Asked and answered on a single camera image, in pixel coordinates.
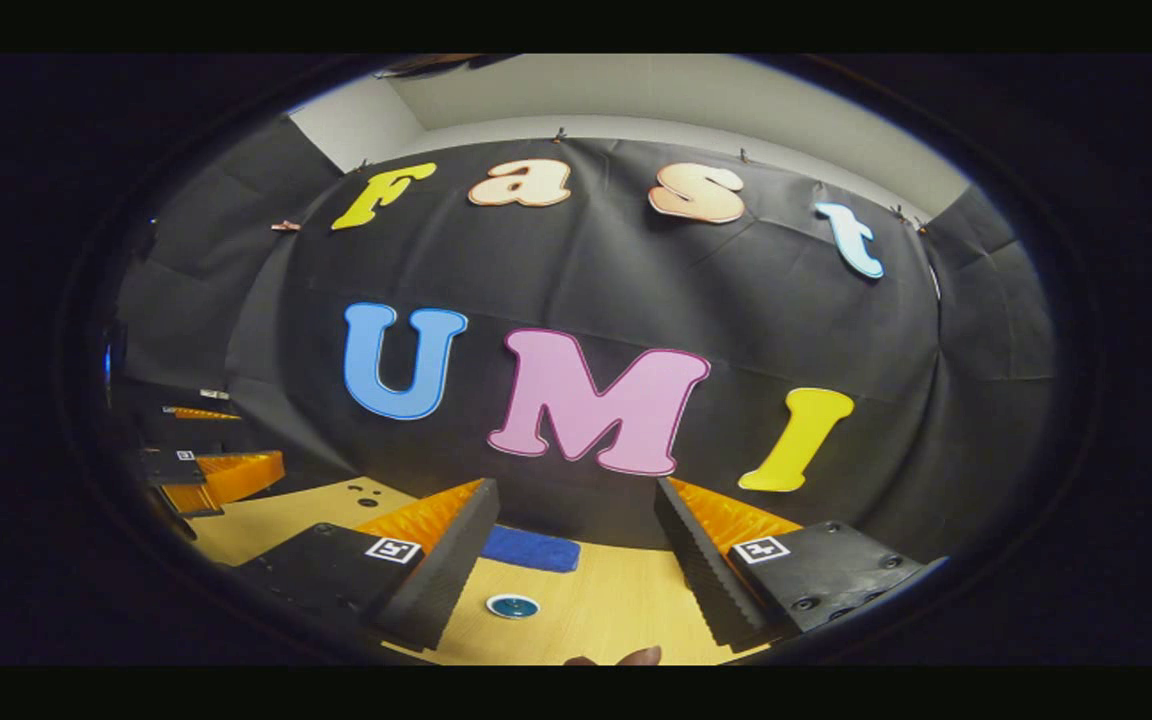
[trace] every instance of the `round blue object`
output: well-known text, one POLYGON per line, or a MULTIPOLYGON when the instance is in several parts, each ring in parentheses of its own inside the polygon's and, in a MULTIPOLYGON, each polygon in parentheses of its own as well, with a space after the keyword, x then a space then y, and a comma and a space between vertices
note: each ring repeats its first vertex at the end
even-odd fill
POLYGON ((518 620, 530 617, 540 612, 540 605, 530 597, 521 594, 498 594, 488 600, 488 611, 493 615, 518 620))

